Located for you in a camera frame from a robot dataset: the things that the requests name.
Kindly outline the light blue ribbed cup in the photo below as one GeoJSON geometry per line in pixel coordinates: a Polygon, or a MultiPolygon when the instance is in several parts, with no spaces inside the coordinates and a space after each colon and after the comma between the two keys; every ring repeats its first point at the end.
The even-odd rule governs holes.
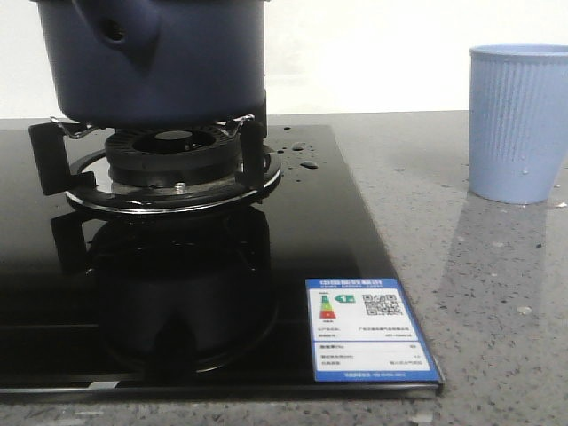
{"type": "Polygon", "coordinates": [[[567,154],[567,48],[470,49],[469,190],[492,201],[545,201],[567,154]]]}

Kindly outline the dark blue cooking pot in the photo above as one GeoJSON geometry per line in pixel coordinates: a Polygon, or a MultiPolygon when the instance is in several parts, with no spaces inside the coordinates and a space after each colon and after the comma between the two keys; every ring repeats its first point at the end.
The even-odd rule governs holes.
{"type": "Polygon", "coordinates": [[[261,1],[41,1],[59,108],[100,128],[165,128],[265,100],[261,1]]]}

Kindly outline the black metal pot support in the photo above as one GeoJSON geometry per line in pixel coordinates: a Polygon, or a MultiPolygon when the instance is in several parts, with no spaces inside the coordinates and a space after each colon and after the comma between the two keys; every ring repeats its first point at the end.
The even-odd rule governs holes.
{"type": "MultiPolygon", "coordinates": [[[[28,133],[43,193],[63,193],[75,207],[97,212],[158,216],[212,211],[261,200],[279,183],[280,160],[265,145],[267,130],[254,115],[189,127],[197,126],[212,126],[238,138],[240,154],[236,170],[203,184],[181,182],[166,188],[136,187],[114,181],[110,177],[105,145],[103,149],[70,163],[65,141],[88,136],[95,131],[93,126],[51,119],[30,126],[28,133]]],[[[117,129],[110,136],[120,130],[165,131],[189,127],[117,129]]]]}

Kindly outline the black glass gas stove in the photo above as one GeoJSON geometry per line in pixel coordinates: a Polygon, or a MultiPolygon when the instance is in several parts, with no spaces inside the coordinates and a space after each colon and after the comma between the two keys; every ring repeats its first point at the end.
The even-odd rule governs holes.
{"type": "Polygon", "coordinates": [[[273,126],[268,145],[283,175],[263,201],[122,218],[45,196],[28,126],[3,130],[1,400],[439,393],[433,356],[440,384],[314,379],[305,281],[398,275],[333,131],[273,126]]]}

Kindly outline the blue white energy label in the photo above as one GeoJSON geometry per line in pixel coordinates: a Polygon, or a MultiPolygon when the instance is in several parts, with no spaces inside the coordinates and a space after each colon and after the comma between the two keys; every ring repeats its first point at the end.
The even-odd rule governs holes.
{"type": "Polygon", "coordinates": [[[322,383],[442,383],[394,278],[305,281],[314,379],[322,383]]]}

